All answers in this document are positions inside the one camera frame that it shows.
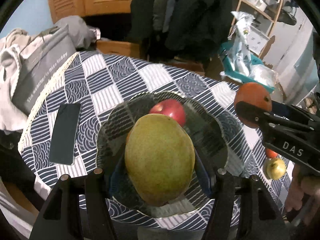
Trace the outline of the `person right hand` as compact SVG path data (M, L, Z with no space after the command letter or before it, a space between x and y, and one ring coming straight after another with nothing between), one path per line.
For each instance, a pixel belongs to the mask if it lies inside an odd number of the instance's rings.
M295 164L292 171L292 181L285 200L285 209L287 212L290 212L292 209L299 211L303 206L303 197L305 194L314 197L313 205L303 219L303 222L309 225L317 213L319 213L319 177L306 176L299 181L299 172L300 166Z

